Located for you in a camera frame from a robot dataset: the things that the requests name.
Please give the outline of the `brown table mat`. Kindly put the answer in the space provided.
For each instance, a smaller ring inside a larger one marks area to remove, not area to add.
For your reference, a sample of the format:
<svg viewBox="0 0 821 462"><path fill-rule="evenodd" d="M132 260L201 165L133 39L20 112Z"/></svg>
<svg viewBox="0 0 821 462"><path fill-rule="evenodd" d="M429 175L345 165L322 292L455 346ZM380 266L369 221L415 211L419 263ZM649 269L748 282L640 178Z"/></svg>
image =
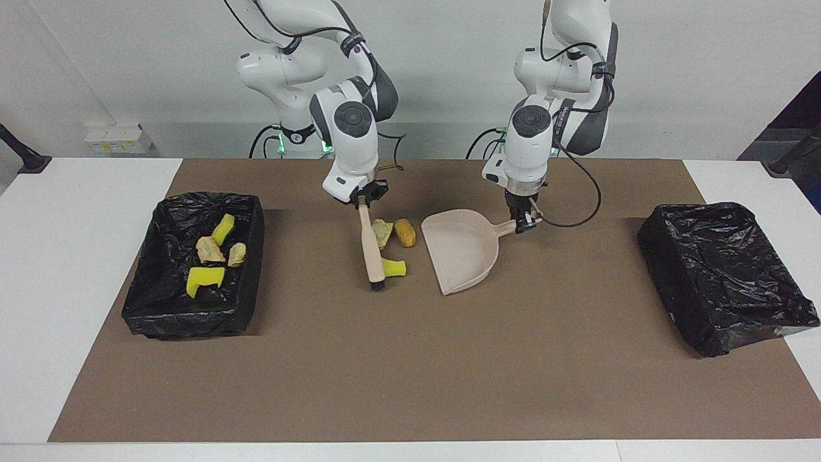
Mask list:
<svg viewBox="0 0 821 462"><path fill-rule="evenodd" d="M576 229L501 240L483 282L443 296L423 242L369 287L329 165L184 160L168 193L258 196L256 311L243 336L131 334L118 296L50 441L821 438L821 401L786 342L701 359L657 295L636 234L703 201L675 160L586 160L604 191Z"/></svg>

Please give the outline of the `beige plastic dustpan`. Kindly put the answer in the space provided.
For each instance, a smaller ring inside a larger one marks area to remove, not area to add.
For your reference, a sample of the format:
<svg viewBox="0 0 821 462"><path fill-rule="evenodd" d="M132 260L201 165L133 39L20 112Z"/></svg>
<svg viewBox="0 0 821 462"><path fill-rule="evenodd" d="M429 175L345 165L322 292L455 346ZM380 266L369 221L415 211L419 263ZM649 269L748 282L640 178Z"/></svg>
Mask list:
<svg viewBox="0 0 821 462"><path fill-rule="evenodd" d="M470 209L447 210L426 217L420 228L443 296L481 283L498 260L500 240L514 235L515 219L491 223Z"/></svg>

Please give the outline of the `striped croissant-like bread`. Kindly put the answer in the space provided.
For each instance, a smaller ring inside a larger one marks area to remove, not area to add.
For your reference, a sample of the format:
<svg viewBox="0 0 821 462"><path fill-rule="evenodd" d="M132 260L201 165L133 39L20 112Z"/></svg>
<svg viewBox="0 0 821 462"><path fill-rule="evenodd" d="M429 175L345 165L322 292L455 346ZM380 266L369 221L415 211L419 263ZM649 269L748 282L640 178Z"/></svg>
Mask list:
<svg viewBox="0 0 821 462"><path fill-rule="evenodd" d="M226 258L213 236L200 237L196 242L196 252L199 262L203 265L226 262Z"/></svg>

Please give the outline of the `black stand foot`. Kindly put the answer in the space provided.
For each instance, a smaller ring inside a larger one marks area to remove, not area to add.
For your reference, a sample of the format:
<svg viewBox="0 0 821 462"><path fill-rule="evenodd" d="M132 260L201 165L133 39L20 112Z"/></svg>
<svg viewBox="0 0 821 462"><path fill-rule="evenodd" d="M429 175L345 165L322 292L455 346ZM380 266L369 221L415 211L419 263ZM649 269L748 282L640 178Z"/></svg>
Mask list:
<svg viewBox="0 0 821 462"><path fill-rule="evenodd" d="M26 143L19 141L2 123L0 123L0 140L20 157L22 167L18 170L19 175L37 175L43 172L53 159L52 156L38 154Z"/></svg>
<svg viewBox="0 0 821 462"><path fill-rule="evenodd" d="M797 141L791 149L776 160L762 160L763 169L772 178L791 178L790 167L795 162L821 150L821 123L812 129L776 129L769 133L773 141Z"/></svg>

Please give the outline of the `notched yellow sponge piece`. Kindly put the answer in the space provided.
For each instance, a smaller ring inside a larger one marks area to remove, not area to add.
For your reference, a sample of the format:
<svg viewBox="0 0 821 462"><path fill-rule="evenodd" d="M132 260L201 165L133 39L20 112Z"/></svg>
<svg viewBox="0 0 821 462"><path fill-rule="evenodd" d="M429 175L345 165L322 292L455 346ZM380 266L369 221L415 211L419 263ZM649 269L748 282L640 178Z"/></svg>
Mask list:
<svg viewBox="0 0 821 462"><path fill-rule="evenodd" d="M222 287L225 274L225 267L192 267L188 272L185 292L190 298L195 298L200 287Z"/></svg>

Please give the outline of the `bin with black plastic bag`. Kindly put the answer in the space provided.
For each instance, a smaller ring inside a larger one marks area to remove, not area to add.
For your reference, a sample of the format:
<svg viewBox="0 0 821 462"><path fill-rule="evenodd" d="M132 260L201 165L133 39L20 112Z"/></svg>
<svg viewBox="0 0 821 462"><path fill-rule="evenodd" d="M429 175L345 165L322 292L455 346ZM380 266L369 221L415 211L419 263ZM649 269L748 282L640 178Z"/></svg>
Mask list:
<svg viewBox="0 0 821 462"><path fill-rule="evenodd" d="M235 229L220 249L228 261L235 243L247 246L244 265L199 262L196 242L211 236L223 214ZM264 254L264 213L257 196L189 192L159 202L143 242L121 316L133 334L152 339L229 336L245 331L254 316ZM222 287L185 292L192 267L225 267Z"/></svg>
<svg viewBox="0 0 821 462"><path fill-rule="evenodd" d="M666 313L702 357L821 327L744 205L658 205L637 240Z"/></svg>

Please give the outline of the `beige hand brush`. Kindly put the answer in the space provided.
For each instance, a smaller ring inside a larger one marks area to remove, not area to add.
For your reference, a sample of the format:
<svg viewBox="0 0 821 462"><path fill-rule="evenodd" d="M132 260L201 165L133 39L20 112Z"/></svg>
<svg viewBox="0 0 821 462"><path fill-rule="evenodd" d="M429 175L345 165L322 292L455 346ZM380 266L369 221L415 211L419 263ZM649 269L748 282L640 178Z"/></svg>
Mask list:
<svg viewBox="0 0 821 462"><path fill-rule="evenodd" d="M384 272L382 272L381 254L377 239L371 228L369 207L357 208L361 225L361 243L366 270L371 284L371 290L379 292L385 289Z"/></svg>

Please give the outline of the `white wall socket box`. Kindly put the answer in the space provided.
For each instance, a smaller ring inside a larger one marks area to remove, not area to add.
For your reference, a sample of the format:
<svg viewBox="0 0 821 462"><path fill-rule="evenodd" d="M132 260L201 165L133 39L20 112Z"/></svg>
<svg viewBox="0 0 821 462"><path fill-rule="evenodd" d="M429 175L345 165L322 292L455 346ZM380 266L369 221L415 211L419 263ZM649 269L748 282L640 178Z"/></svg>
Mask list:
<svg viewBox="0 0 821 462"><path fill-rule="evenodd" d="M85 144L103 155L147 155L155 143L141 124L86 126Z"/></svg>

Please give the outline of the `yellow sponge with green backing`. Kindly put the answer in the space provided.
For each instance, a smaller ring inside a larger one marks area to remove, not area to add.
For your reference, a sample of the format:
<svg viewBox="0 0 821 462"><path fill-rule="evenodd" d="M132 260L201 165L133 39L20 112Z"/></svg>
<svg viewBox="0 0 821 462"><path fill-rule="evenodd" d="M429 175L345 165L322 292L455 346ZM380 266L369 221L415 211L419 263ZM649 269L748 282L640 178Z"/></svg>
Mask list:
<svg viewBox="0 0 821 462"><path fill-rule="evenodd" d="M211 238L216 245L222 246L226 239L235 229L235 216L233 214L223 214L223 218L216 225Z"/></svg>

